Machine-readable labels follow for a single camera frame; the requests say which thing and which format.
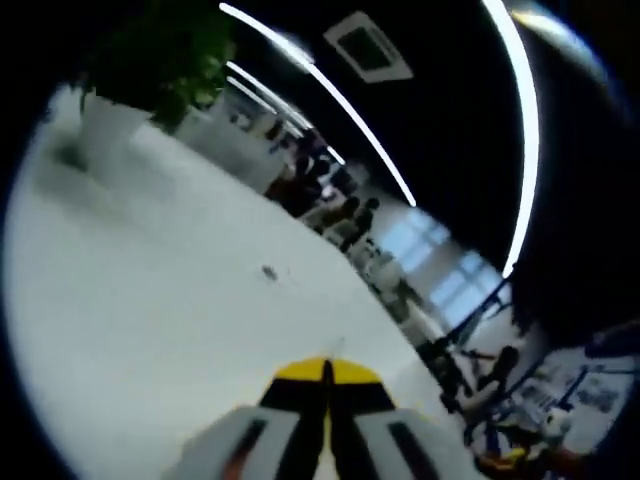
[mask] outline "desk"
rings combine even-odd
[[[337,249],[149,125],[108,189],[56,163],[79,125],[67,97],[13,193],[4,260],[19,372],[79,477],[159,478],[278,367],[338,345],[389,385],[409,379],[390,387],[400,405],[416,406],[420,375],[420,402],[447,421],[435,381]]]

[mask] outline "green leaves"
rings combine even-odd
[[[154,114],[171,129],[188,107],[211,104],[235,53],[230,21],[206,0],[148,0],[85,62],[86,90]]]

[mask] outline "ceiling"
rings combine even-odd
[[[311,52],[377,135],[418,206],[502,269],[520,200],[522,114],[505,47],[479,1],[398,0],[391,8],[352,0],[314,6],[240,0],[234,6]],[[570,16],[566,5],[549,6]],[[325,42],[327,28],[360,9],[399,48],[413,79],[365,84]],[[588,40],[609,38],[606,28],[593,28],[599,25],[593,18],[582,24],[599,32]],[[639,217],[638,149],[629,117],[625,123],[584,71],[534,33],[519,31],[536,84],[541,145],[516,290],[527,309],[568,339],[638,311],[640,229],[630,222]],[[239,24],[236,34],[239,65],[296,104],[343,157],[366,163],[403,198],[364,135],[311,76],[248,27]],[[596,49],[601,56],[617,51],[604,40]],[[624,61],[607,58],[614,78],[627,80]]]
[[[376,134],[418,205],[501,269],[520,194],[521,114],[499,35],[479,2],[462,3],[434,2],[426,12],[405,0],[393,9],[354,1],[236,6],[310,51]],[[359,9],[399,48],[415,78],[365,84],[323,39],[330,26]],[[310,75],[248,27],[238,28],[238,44],[239,65],[303,110],[340,155],[365,162],[403,198],[364,135]],[[491,238],[477,235],[494,224]]]

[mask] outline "person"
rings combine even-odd
[[[285,132],[285,134],[282,136],[282,138],[280,140],[278,140],[277,142],[275,142],[269,148],[269,155],[273,155],[278,150],[286,150],[286,149],[288,149],[289,145],[291,145],[293,143],[293,140],[295,140],[294,136],[291,135],[289,132]]]
[[[364,235],[369,233],[371,230],[371,225],[373,224],[373,216],[380,208],[380,200],[373,197],[367,200],[364,204],[364,207],[360,212],[356,213],[354,217],[355,230],[351,235],[348,235],[340,245],[340,251],[346,252],[353,245],[355,245],[358,240],[360,240]]]
[[[476,393],[471,396],[459,396],[443,393],[440,400],[449,413],[459,412],[468,425],[476,423],[486,410],[487,405],[501,398],[507,390],[509,374],[520,360],[522,341],[502,348],[488,375],[478,379]]]
[[[315,232],[322,233],[333,225],[343,220],[352,219],[358,207],[360,199],[358,197],[349,197],[342,205],[331,208],[326,204],[318,205],[305,213],[301,220]]]
[[[283,206],[283,202],[286,201],[287,196],[291,193],[295,184],[299,183],[301,179],[312,173],[311,169],[316,163],[323,162],[311,155],[318,147],[319,135],[315,130],[306,130],[304,135],[298,139],[293,139],[291,137],[285,138],[286,139],[283,139],[283,141],[286,142],[286,146],[283,146],[282,148],[289,148],[290,146],[293,147],[293,169],[285,165],[278,178],[271,183],[264,194],[267,199],[278,202]],[[278,148],[273,149],[272,147],[269,153],[275,153]]]
[[[278,117],[276,118],[276,121],[273,123],[273,126],[265,132],[264,138],[266,138],[270,142],[273,142],[278,137],[278,135],[282,133],[283,129],[284,129],[284,120]]]
[[[322,197],[323,187],[319,179],[327,173],[329,164],[319,160],[313,162],[306,171],[296,168],[293,179],[281,187],[280,205],[295,218],[307,213]]]

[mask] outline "ceiling light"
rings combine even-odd
[[[524,172],[522,176],[522,191],[520,193],[520,206],[516,228],[511,240],[511,248],[507,255],[507,261],[502,271],[503,277],[508,277],[513,271],[513,265],[518,260],[524,238],[527,234],[533,198],[536,190],[538,176],[538,147],[540,132],[538,127],[538,105],[536,103],[536,90],[533,84],[533,74],[527,59],[527,52],[518,34],[515,24],[507,12],[507,8],[501,0],[482,0],[489,12],[493,23],[502,37],[507,49],[511,67],[516,77],[518,96],[520,97],[520,109],[522,110],[522,128],[524,136]]]
[[[304,135],[298,127],[288,120],[284,122],[284,126],[298,138]]]
[[[241,10],[238,10],[235,7],[232,7],[227,3],[221,3],[219,7],[220,7],[220,10],[222,10],[227,15],[237,18],[242,23],[246,23],[254,30],[257,30],[258,32],[260,32],[262,35],[267,37],[272,43],[277,45],[278,48],[281,51],[285,52],[288,56],[296,59],[297,61],[300,61],[299,59],[302,59],[305,63],[313,63],[313,58],[311,57],[311,55],[305,52],[302,48],[297,46],[291,40],[285,38],[283,35],[277,32],[274,32],[265,24],[257,21],[255,18],[247,15],[246,13],[244,13]]]
[[[512,9],[511,16],[551,45],[559,49],[568,59],[586,69],[598,82],[610,83],[607,69],[595,52],[573,30],[540,6],[531,9]]]
[[[257,21],[255,18],[250,17],[246,13],[238,10],[235,7],[232,7],[226,3],[220,4],[220,10],[231,15],[232,17],[240,20],[241,22],[247,24],[251,28],[260,32],[262,35],[267,37],[273,43],[277,43],[281,48],[286,48],[287,52],[290,56],[292,56],[297,64],[309,72],[318,82],[322,85],[329,94],[338,102],[338,104],[344,109],[344,111],[351,117],[353,122],[357,125],[360,131],[364,134],[364,136],[369,140],[371,146],[375,149],[375,151],[380,155],[382,161],[391,172],[391,175],[395,179],[395,181],[400,186],[402,193],[409,202],[409,205],[412,207],[416,206],[416,200],[413,197],[413,194],[409,190],[409,187],[405,183],[404,179],[400,175],[400,172],[396,168],[395,164],[391,160],[391,157],[387,154],[385,149],[382,147],[376,136],[373,134],[369,126],[365,123],[362,117],[356,112],[353,106],[349,103],[349,101],[345,98],[342,93],[336,88],[336,86],[329,81],[329,79],[314,65],[313,59],[309,58],[308,54],[301,50],[299,47],[291,43],[289,40],[284,38],[282,35],[274,32],[272,29],[264,25],[263,23]]]
[[[245,87],[244,85],[242,85],[239,81],[237,81],[235,78],[233,77],[227,77],[227,82],[229,82],[231,85],[233,85],[234,87],[236,87],[238,90],[240,90],[242,93],[244,93],[247,97],[249,97],[251,100],[253,100],[254,102],[256,102],[257,104],[261,105],[262,107],[266,108],[267,110],[269,110],[271,113],[273,113],[274,115],[276,115],[278,112],[276,112],[276,109],[273,108],[271,105],[269,105],[267,102],[265,102],[262,98],[260,98],[258,95],[256,95],[255,93],[253,93],[251,90],[249,90],[247,87]]]
[[[273,90],[268,88],[264,83],[259,81],[256,77],[247,72],[244,68],[240,67],[234,62],[227,62],[227,67],[236,72],[238,75],[243,77],[249,83],[255,85],[259,90],[261,90],[265,95],[267,95],[271,100],[273,100],[282,110],[284,110],[289,116],[299,123],[304,128],[313,128],[313,125],[309,120],[304,118],[300,113],[298,113],[291,105],[289,105],[282,97],[280,97]]]
[[[338,152],[336,152],[333,147],[327,147],[327,151],[338,161],[340,165],[347,164],[347,162],[344,161],[344,158],[338,155]]]

